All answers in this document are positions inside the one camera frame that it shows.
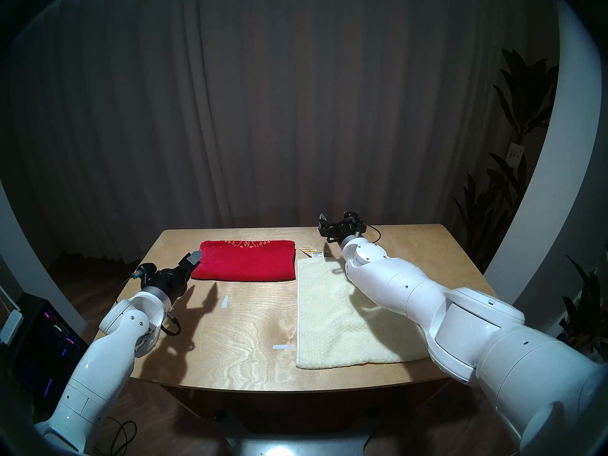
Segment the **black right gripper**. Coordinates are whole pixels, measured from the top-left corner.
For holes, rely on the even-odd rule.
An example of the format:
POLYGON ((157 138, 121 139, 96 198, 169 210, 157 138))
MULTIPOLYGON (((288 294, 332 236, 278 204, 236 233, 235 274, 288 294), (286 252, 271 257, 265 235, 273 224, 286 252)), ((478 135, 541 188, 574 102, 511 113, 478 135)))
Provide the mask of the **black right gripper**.
POLYGON ((327 239, 327 243, 341 244, 347 237, 361 237, 367 230, 367 225, 361 220, 342 220, 328 224, 324 214, 318 218, 320 236, 327 239))

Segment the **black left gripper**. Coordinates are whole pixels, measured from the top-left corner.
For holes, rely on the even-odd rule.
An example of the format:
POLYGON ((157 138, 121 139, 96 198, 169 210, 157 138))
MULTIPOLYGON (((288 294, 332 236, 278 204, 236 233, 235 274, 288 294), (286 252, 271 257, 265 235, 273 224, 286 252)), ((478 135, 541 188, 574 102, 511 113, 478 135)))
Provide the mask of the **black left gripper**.
POLYGON ((156 295, 161 301, 175 302, 187 290, 187 283, 202 252, 192 252, 184 257, 184 265, 157 270, 155 265, 145 265, 145 292, 156 295))

